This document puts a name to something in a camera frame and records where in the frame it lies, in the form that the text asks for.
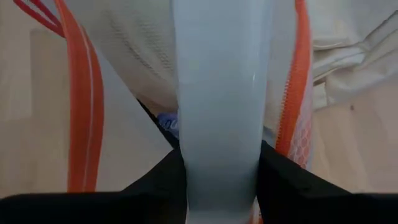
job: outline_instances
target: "wooden floor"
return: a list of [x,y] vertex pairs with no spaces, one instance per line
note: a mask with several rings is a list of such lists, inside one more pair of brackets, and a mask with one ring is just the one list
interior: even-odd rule
[[[60,39],[43,30],[0,1],[0,197],[66,189],[67,79],[48,70],[66,71],[67,58],[57,52]],[[51,92],[35,87],[46,82]],[[314,112],[312,172],[352,192],[397,192],[397,96],[391,80]],[[35,107],[40,102],[53,110]]]

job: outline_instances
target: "floor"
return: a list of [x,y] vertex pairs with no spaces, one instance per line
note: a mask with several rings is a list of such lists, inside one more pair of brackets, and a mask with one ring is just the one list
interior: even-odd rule
[[[67,80],[48,72],[62,76],[66,55],[43,30],[12,1],[0,2],[0,197],[66,189]],[[351,192],[398,191],[397,86],[391,80],[314,112],[313,173]]]

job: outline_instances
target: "orange stripe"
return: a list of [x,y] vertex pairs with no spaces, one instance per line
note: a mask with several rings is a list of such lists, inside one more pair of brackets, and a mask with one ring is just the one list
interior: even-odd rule
[[101,75],[101,67],[93,44],[84,31],[90,48],[91,67],[93,72],[93,126],[90,144],[90,157],[86,171],[86,192],[94,192],[97,182],[98,166],[100,164],[101,145],[104,126],[104,86]]
[[[94,191],[103,133],[103,86],[92,44],[63,0],[55,0],[68,42],[70,72],[70,147],[68,191]],[[93,114],[91,114],[91,81]]]
[[300,107],[303,101],[305,85],[310,71],[311,38],[310,23],[304,0],[296,0],[297,31],[292,68],[287,81],[284,107],[280,117],[279,133],[275,149],[287,156],[294,134]]

